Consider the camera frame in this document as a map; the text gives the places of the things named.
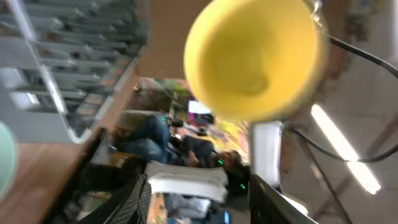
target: yellow bowl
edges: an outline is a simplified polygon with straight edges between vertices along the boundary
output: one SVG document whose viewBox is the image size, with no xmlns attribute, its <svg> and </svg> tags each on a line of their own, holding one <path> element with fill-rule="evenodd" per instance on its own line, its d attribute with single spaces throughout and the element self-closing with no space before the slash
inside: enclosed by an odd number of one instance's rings
<svg viewBox="0 0 398 224">
<path fill-rule="evenodd" d="M 214 0 L 188 35 L 185 76 L 216 114 L 277 119 L 314 89 L 325 48 L 300 0 Z"/>
</svg>

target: ceiling light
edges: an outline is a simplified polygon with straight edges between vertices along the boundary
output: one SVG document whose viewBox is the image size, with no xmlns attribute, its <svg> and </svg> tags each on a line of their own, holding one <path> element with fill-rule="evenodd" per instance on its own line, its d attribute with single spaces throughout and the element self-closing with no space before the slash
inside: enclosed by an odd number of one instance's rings
<svg viewBox="0 0 398 224">
<path fill-rule="evenodd" d="M 336 149 L 337 153 L 344 159 L 357 161 L 358 154 L 354 147 L 348 142 L 343 133 L 337 128 L 325 111 L 319 105 L 313 105 L 311 115 L 319 125 L 320 129 Z M 355 176 L 363 188 L 370 194 L 375 194 L 381 186 L 370 169 L 361 162 L 348 162 L 349 171 Z"/>
</svg>

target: person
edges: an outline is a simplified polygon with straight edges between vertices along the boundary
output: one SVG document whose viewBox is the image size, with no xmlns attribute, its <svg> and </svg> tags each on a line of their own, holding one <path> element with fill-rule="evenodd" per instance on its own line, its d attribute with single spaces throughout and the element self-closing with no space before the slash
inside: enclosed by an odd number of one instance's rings
<svg viewBox="0 0 398 224">
<path fill-rule="evenodd" d="M 121 142 L 119 134 L 114 133 L 113 145 L 122 152 L 128 152 L 148 160 L 165 164 L 190 167 L 223 167 L 232 169 L 241 165 L 241 156 L 236 151 L 218 153 L 211 141 L 184 136 L 182 140 L 172 138 L 169 126 L 158 116 L 151 115 L 143 121 L 129 137 Z M 173 161 L 170 151 L 177 148 L 182 152 L 183 161 Z"/>
</svg>

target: person's leg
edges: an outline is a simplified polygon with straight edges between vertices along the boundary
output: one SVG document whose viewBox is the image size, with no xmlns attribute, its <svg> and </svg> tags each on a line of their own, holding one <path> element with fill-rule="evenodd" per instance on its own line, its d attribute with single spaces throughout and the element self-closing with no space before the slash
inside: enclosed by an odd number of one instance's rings
<svg viewBox="0 0 398 224">
<path fill-rule="evenodd" d="M 130 142 L 144 138 L 150 138 L 162 149 L 166 149 L 170 139 L 169 126 L 158 116 L 151 115 L 131 132 L 127 141 Z"/>
<path fill-rule="evenodd" d="M 151 139 L 140 139 L 122 143 L 124 152 L 144 157 L 148 160 L 167 163 L 167 151 Z"/>
</svg>

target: black cable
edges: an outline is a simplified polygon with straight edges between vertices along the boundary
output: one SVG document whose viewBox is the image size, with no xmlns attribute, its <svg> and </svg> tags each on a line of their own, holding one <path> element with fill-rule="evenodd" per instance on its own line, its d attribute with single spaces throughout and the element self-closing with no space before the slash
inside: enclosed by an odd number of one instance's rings
<svg viewBox="0 0 398 224">
<path fill-rule="evenodd" d="M 342 49 L 345 49 L 353 54 L 356 54 L 362 58 L 365 58 L 366 60 L 369 60 L 373 63 L 375 63 L 376 65 L 380 65 L 382 68 L 385 68 L 387 71 L 389 71 L 393 76 L 395 76 L 396 78 L 398 78 L 398 69 L 395 68 L 393 65 L 391 65 L 390 63 L 386 62 L 385 60 L 382 60 L 372 54 L 369 54 L 357 47 L 352 46 L 351 44 L 348 44 L 342 40 L 337 39 L 336 37 L 333 37 L 331 35 L 328 34 L 324 34 L 327 35 L 330 39 L 330 42 L 334 45 L 336 45 L 337 47 L 340 47 Z"/>
<path fill-rule="evenodd" d="M 353 221 L 350 219 L 347 211 L 344 209 L 342 202 L 340 202 L 340 199 L 338 198 L 338 195 L 337 195 L 336 191 L 333 189 L 333 187 L 332 187 L 332 185 L 330 183 L 330 180 L 326 176 L 325 171 L 323 171 L 323 169 L 320 167 L 320 165 L 319 165 L 317 159 L 315 158 L 314 154 L 312 153 L 311 149 L 304 143 L 304 139 L 302 139 L 300 141 L 300 144 L 302 145 L 302 147 L 304 149 L 307 150 L 307 154 L 309 156 L 309 159 L 314 163 L 315 167 L 317 167 L 319 173 L 321 173 L 323 181 L 325 181 L 326 186 L 328 187 L 328 189 L 329 189 L 329 191 L 331 193 L 331 196 L 335 200 L 335 202 L 336 202 L 336 204 L 337 204 L 342 216 L 344 217 L 345 222 L 348 223 L 348 224 L 353 224 Z"/>
<path fill-rule="evenodd" d="M 292 133 L 298 135 L 299 137 L 301 137 L 302 139 L 306 140 L 311 146 L 313 146 L 315 149 L 317 149 L 318 151 L 334 158 L 334 159 L 338 159 L 340 161 L 344 161 L 344 162 L 363 162 L 363 163 L 373 163 L 373 162 L 379 162 L 391 155 L 393 155 L 394 153 L 396 153 L 398 151 L 398 145 L 392 147 L 391 149 L 387 150 L 386 152 L 383 152 L 382 154 L 370 158 L 370 159 L 358 159 L 357 161 L 351 161 L 351 160 L 347 160 L 342 158 L 341 156 L 335 154 L 334 152 L 331 152 L 330 150 L 326 149 L 325 147 L 321 146 L 320 144 L 316 143 L 314 140 L 311 140 L 307 135 L 305 135 L 303 132 L 296 130 L 296 129 L 292 129 L 289 128 L 289 131 L 291 131 Z"/>
</svg>

